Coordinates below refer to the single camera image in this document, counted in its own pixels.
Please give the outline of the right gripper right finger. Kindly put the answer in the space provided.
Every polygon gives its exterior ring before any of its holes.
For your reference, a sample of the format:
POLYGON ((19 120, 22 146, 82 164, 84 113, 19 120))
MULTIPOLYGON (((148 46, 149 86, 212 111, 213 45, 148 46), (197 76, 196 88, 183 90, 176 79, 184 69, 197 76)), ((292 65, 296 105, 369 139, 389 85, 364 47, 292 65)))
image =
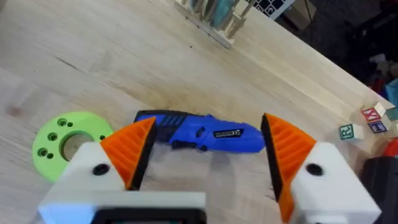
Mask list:
POLYGON ((265 113, 261 132, 283 223, 374 223, 381 209, 336 146, 265 113))

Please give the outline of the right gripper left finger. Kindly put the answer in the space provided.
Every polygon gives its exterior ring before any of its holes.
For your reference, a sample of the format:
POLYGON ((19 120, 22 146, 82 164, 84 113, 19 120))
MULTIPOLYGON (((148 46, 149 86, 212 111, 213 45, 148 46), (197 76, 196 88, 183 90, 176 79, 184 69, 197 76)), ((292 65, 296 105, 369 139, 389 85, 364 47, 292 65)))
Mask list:
POLYGON ((53 188, 72 190, 138 190, 156 135, 155 117, 132 123, 100 142, 77 150, 53 188))

